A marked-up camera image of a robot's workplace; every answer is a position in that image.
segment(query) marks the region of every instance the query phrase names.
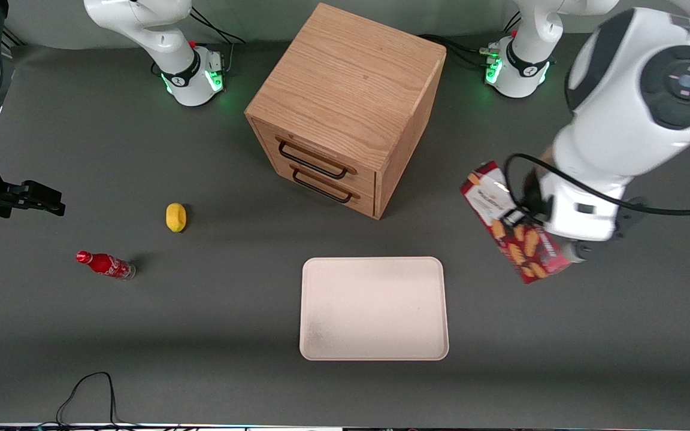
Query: plastic tray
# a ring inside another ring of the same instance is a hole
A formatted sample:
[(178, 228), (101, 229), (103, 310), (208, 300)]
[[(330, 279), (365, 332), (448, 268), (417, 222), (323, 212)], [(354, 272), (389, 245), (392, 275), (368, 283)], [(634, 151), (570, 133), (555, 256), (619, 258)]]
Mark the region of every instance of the plastic tray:
[(305, 262), (299, 352), (307, 360), (441, 360), (449, 352), (435, 257)]

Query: yellow lemon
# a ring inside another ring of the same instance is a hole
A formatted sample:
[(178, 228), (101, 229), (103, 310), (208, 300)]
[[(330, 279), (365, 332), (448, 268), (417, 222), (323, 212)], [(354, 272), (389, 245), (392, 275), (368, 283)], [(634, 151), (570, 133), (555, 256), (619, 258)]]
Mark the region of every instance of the yellow lemon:
[(167, 207), (167, 227), (172, 232), (180, 232), (186, 228), (186, 209), (180, 204), (170, 204)]

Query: red bottle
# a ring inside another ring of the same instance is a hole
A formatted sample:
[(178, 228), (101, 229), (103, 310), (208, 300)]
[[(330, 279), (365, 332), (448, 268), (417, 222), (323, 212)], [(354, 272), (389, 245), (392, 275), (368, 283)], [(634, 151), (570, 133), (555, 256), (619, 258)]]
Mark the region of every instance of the red bottle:
[(105, 253), (92, 254), (86, 251), (79, 251), (76, 254), (76, 260), (92, 268), (98, 274), (120, 280), (129, 280), (137, 272), (135, 265)]

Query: metal drawer handle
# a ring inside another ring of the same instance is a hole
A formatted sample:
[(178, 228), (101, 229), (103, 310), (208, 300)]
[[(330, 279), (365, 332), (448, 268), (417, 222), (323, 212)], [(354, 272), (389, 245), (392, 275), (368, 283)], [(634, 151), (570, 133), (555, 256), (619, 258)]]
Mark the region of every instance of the metal drawer handle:
[(339, 202), (340, 204), (347, 204), (348, 202), (350, 202), (350, 198), (353, 197), (353, 193), (348, 193), (346, 198), (338, 198), (331, 193), (328, 193), (322, 189), (319, 189), (318, 187), (314, 186), (313, 184), (305, 183), (303, 180), (300, 180), (298, 177), (296, 177), (297, 174), (299, 174), (299, 169), (295, 169), (295, 172), (293, 172), (293, 174), (292, 174), (292, 179), (295, 180), (296, 183), (305, 187), (306, 189), (311, 189), (312, 191), (314, 191), (316, 193), (320, 193), (321, 195), (324, 195), (324, 196), (328, 197), (329, 199), (334, 200), (335, 202)]
[(334, 172), (329, 172), (329, 171), (326, 170), (326, 169), (321, 169), (320, 167), (318, 167), (318, 166), (316, 166), (316, 165), (314, 165), (314, 164), (311, 164), (311, 163), (309, 163), (309, 162), (304, 161), (304, 160), (301, 159), (301, 158), (298, 158), (298, 157), (296, 157), (296, 156), (293, 156), (293, 155), (291, 155), (290, 153), (286, 153), (286, 152), (284, 151), (284, 147), (285, 147), (286, 145), (287, 145), (287, 141), (280, 139), (279, 153), (281, 153), (282, 156), (284, 156), (285, 158), (290, 159), (290, 160), (292, 160), (292, 161), (295, 161), (295, 162), (301, 164), (302, 166), (305, 166), (305, 167), (307, 167), (307, 168), (309, 168), (309, 169), (312, 169), (312, 170), (318, 172), (318, 174), (326, 175), (327, 177), (332, 178), (332, 179), (334, 179), (334, 180), (342, 180), (343, 177), (345, 177), (345, 174), (347, 174), (347, 168), (343, 168), (343, 171), (342, 171), (342, 172), (340, 172), (339, 174), (335, 174)]

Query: drawer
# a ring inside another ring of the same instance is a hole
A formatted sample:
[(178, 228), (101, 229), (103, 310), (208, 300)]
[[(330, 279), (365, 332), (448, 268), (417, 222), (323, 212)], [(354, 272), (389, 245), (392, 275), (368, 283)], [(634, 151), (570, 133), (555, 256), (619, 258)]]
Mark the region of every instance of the drawer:
[(334, 202), (339, 202), (351, 210), (356, 210), (366, 216), (374, 216), (374, 197), (372, 194), (345, 188), (336, 181), (318, 175), (295, 163), (285, 163), (276, 166), (276, 169), (279, 175), (287, 180), (326, 196)]
[(340, 184), (348, 190), (369, 196), (374, 195), (375, 174), (372, 170), (352, 163), (343, 163), (336, 160), (336, 156), (311, 150), (309, 145), (290, 138), (290, 133), (268, 123), (258, 120), (254, 123), (265, 152), (268, 153), (276, 170), (279, 170), (280, 166), (293, 163), (305, 168), (308, 172), (315, 172), (319, 177), (326, 178), (329, 183)]

